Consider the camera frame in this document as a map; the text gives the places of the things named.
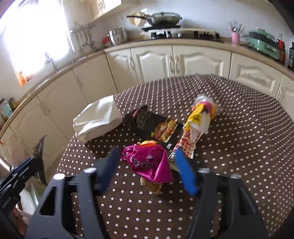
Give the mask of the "magenta snack wrapper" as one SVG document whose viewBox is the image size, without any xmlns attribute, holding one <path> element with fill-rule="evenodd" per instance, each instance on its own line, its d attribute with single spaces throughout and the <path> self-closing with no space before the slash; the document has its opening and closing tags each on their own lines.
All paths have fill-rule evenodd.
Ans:
<svg viewBox="0 0 294 239">
<path fill-rule="evenodd" d="M 121 153 L 121 159 L 129 164 L 134 173 L 151 183 L 173 182 L 166 150 L 160 144 L 147 147 L 138 144 L 127 146 Z"/>
</svg>

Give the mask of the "black gold snack bag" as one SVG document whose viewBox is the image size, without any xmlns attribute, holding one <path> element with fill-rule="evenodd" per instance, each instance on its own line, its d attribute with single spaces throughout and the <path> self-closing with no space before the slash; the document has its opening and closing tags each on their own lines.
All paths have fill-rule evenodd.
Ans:
<svg viewBox="0 0 294 239">
<path fill-rule="evenodd" d="M 139 107 L 124 117 L 141 137 L 159 142 L 165 149 L 172 150 L 182 134 L 183 124 L 148 110 L 148 106 Z"/>
</svg>

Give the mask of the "orange snack wrapper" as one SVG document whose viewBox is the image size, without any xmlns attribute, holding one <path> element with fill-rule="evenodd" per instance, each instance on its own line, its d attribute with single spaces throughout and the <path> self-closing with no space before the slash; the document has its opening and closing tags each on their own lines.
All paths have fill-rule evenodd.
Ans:
<svg viewBox="0 0 294 239">
<path fill-rule="evenodd" d="M 159 142 L 155 141 L 155 140 L 145 140 L 143 142 L 139 142 L 138 143 L 139 146 L 155 146 L 155 145 L 159 145 Z"/>
</svg>

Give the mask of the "white paper bag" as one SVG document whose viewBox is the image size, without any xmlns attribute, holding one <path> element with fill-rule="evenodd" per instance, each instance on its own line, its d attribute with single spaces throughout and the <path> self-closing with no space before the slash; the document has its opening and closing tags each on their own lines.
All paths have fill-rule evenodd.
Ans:
<svg viewBox="0 0 294 239">
<path fill-rule="evenodd" d="M 82 142 L 87 142 L 110 132 L 123 122 L 114 96 L 101 98 L 80 112 L 73 119 L 75 137 Z"/>
</svg>

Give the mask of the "yellow red snack wrapper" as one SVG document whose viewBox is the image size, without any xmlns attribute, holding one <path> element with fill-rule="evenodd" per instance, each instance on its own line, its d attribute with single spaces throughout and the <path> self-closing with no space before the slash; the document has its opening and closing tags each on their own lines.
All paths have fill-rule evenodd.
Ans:
<svg viewBox="0 0 294 239">
<path fill-rule="evenodd" d="M 210 122 L 215 118 L 218 105 L 215 101 L 206 96 L 199 95 L 192 106 L 192 112 L 183 126 L 181 139 L 174 147 L 168 157 L 170 164 L 176 163 L 176 149 L 181 148 L 188 158 L 193 159 L 196 143 L 201 136 L 208 132 Z"/>
</svg>

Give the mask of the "brown polka dot tablecloth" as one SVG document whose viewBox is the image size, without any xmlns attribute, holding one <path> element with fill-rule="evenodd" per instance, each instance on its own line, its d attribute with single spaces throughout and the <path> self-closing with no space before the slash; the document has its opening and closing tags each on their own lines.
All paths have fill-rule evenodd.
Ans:
<svg viewBox="0 0 294 239">
<path fill-rule="evenodd" d="M 215 75 L 190 75 L 137 85 L 114 100 L 122 115 L 147 106 L 184 123 L 198 95 L 213 98 L 221 113 L 196 143 L 194 159 L 216 174 L 239 174 L 269 236 L 293 238 L 293 120 L 275 98 Z M 111 238 L 184 238 L 196 198 L 177 173 L 154 195 L 121 162 L 98 203 Z"/>
</svg>

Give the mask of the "cream base cabinets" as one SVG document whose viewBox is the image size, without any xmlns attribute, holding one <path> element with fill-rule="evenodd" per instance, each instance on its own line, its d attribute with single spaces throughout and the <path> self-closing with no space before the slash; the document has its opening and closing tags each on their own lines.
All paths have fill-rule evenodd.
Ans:
<svg viewBox="0 0 294 239">
<path fill-rule="evenodd" d="M 205 40 L 170 39 L 123 44 L 85 56 L 33 89 L 1 129 L 29 151 L 49 135 L 49 167 L 71 137 L 73 119 L 87 104 L 157 79 L 215 74 L 276 98 L 293 115 L 293 72 L 260 52 Z"/>
</svg>

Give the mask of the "jars on counter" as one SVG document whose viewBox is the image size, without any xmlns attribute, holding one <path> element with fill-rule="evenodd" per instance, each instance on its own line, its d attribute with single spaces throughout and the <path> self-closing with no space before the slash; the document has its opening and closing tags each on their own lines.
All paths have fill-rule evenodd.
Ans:
<svg viewBox="0 0 294 239">
<path fill-rule="evenodd" d="M 1 116 L 4 118 L 4 120 L 7 120 L 12 113 L 16 109 L 16 103 L 13 98 L 10 98 L 8 101 L 6 101 L 4 98 L 1 99 Z"/>
</svg>

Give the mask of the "steel pot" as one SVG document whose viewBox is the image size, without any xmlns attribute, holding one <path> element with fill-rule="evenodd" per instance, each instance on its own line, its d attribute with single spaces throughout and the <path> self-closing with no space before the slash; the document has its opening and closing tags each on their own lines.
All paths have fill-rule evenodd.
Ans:
<svg viewBox="0 0 294 239">
<path fill-rule="evenodd" d="M 110 30 L 108 37 L 112 46 L 124 44 L 128 41 L 128 30 L 121 27 Z"/>
</svg>

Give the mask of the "gas stove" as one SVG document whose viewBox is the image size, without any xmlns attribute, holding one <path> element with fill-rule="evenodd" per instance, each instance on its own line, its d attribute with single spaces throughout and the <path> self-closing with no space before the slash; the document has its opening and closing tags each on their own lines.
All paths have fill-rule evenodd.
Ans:
<svg viewBox="0 0 294 239">
<path fill-rule="evenodd" d="M 143 28 L 141 36 L 144 39 L 157 40 L 157 39 L 194 39 L 194 40 L 207 40 L 222 42 L 220 34 L 215 30 L 203 28 L 184 28 L 176 26 L 174 28 L 159 28 L 153 29 L 152 27 Z"/>
</svg>

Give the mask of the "pink utensil holder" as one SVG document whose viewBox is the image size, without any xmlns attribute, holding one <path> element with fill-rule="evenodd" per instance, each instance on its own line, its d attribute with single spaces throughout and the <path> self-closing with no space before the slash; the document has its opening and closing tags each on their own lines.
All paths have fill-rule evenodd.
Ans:
<svg viewBox="0 0 294 239">
<path fill-rule="evenodd" d="M 238 32 L 231 32 L 231 40 L 232 44 L 239 45 L 240 44 L 240 34 Z"/>
</svg>

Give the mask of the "green electric grill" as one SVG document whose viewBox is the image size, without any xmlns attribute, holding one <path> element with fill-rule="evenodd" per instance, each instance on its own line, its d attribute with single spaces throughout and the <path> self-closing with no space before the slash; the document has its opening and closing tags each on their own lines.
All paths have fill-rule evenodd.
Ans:
<svg viewBox="0 0 294 239">
<path fill-rule="evenodd" d="M 248 45 L 263 54 L 279 60 L 279 47 L 275 37 L 264 29 L 249 31 Z"/>
</svg>

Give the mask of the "wok pan on stove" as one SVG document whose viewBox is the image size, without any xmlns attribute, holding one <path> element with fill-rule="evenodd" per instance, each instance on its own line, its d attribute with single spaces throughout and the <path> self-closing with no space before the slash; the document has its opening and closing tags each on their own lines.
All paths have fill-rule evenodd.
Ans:
<svg viewBox="0 0 294 239">
<path fill-rule="evenodd" d="M 147 22 L 151 25 L 157 25 L 157 24 L 177 24 L 179 21 L 182 20 L 182 17 L 177 13 L 172 12 L 160 12 L 160 13 L 154 13 L 152 15 L 128 15 L 127 18 L 140 18 L 145 19 Z"/>
</svg>

